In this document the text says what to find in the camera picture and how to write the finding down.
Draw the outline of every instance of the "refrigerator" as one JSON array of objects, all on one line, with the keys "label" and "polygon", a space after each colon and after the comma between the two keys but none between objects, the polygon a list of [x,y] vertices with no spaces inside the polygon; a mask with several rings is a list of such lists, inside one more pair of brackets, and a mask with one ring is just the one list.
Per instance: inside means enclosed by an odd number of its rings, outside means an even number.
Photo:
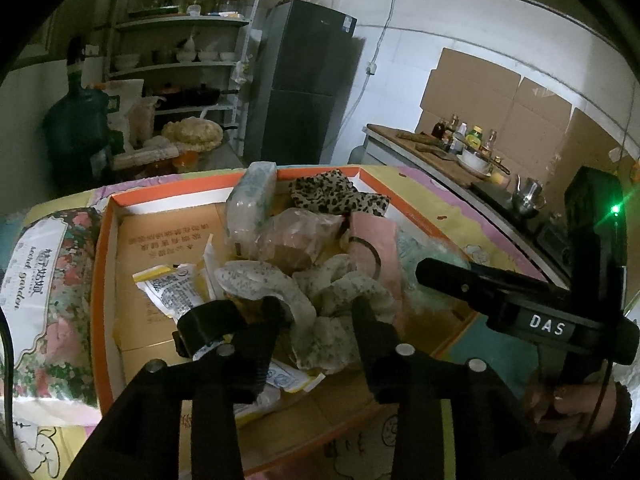
[{"label": "refrigerator", "polygon": [[244,136],[248,162],[319,163],[355,26],[351,16],[301,0],[271,11]]}]

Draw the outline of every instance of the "pink package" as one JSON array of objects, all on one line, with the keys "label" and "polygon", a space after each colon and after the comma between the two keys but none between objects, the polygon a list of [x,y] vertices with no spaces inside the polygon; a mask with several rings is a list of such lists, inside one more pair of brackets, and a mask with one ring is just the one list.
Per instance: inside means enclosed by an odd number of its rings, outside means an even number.
[{"label": "pink package", "polygon": [[356,262],[356,269],[378,280],[396,299],[397,312],[400,312],[402,273],[396,244],[396,223],[369,213],[353,212],[348,237],[348,253]]}]

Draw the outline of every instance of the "white bowl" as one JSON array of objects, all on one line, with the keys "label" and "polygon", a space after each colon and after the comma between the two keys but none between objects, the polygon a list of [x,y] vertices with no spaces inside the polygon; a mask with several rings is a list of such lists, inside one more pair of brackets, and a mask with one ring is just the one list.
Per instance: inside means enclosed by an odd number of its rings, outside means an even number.
[{"label": "white bowl", "polygon": [[190,63],[194,59],[196,59],[196,51],[195,50],[179,50],[175,54],[176,59],[181,63]]},{"label": "white bowl", "polygon": [[460,154],[462,156],[462,162],[468,165],[470,168],[478,171],[479,173],[487,173],[489,171],[489,163],[482,160],[475,152],[471,152],[468,149],[462,150]]},{"label": "white bowl", "polygon": [[208,52],[206,50],[201,50],[198,53],[198,58],[200,61],[218,61],[220,59],[220,54],[216,51]]},{"label": "white bowl", "polygon": [[140,62],[140,54],[120,54],[113,58],[113,64],[118,72],[123,70],[132,70],[138,66]]},{"label": "white bowl", "polygon": [[235,61],[236,53],[235,52],[220,52],[220,59],[222,61]]}]

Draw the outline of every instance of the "human hand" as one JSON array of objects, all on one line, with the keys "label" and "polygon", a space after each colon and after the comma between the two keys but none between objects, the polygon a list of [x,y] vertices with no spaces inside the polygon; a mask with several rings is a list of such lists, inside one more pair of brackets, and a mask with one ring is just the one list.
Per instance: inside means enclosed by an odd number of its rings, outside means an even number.
[{"label": "human hand", "polygon": [[[549,388],[533,383],[525,392],[524,410],[542,433],[560,433],[570,431],[569,441],[579,440],[585,432],[595,410],[601,383],[575,384]],[[561,417],[545,417],[549,407],[553,406]],[[606,430],[616,411],[616,387],[610,381],[602,399],[598,415],[589,434],[593,436]]]}]

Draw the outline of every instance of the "wooden cutting board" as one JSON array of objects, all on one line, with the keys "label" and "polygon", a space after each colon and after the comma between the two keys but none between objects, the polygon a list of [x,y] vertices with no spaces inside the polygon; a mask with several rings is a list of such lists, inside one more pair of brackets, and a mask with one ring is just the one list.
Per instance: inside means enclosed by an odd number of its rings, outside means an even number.
[{"label": "wooden cutting board", "polygon": [[469,189],[475,182],[480,182],[480,179],[478,177],[473,176],[453,160],[442,160],[438,156],[433,155],[433,153],[417,151],[415,149],[416,140],[413,140],[411,137],[408,138],[408,136],[415,136],[418,140],[421,141],[421,144],[424,144],[424,137],[427,137],[428,139],[433,138],[431,136],[412,134],[411,132],[407,132],[405,130],[388,128],[386,126],[380,126],[379,124],[367,124],[367,128],[372,132],[376,132],[380,136],[385,137],[385,139],[390,140],[392,143],[400,146],[402,149],[407,150],[409,153],[415,155],[421,161],[426,162],[465,189]]}]

